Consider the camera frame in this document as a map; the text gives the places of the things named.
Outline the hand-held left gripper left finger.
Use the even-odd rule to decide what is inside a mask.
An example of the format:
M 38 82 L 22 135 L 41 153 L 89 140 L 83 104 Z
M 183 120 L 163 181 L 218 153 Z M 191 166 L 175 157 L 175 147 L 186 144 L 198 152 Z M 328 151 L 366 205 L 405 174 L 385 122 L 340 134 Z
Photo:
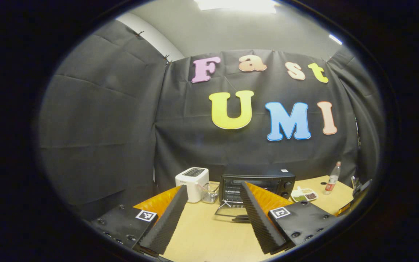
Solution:
M 188 201 L 187 187 L 176 186 L 133 207 L 119 205 L 91 220 L 113 242 L 146 255 L 163 255 Z

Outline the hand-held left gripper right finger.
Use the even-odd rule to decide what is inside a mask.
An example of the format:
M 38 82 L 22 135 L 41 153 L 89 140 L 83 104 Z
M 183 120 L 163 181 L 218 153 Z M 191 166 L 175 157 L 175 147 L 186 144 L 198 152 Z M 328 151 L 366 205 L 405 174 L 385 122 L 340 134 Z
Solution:
M 302 245 L 339 222 L 309 201 L 293 203 L 251 183 L 241 183 L 240 196 L 261 250 L 274 255 Z

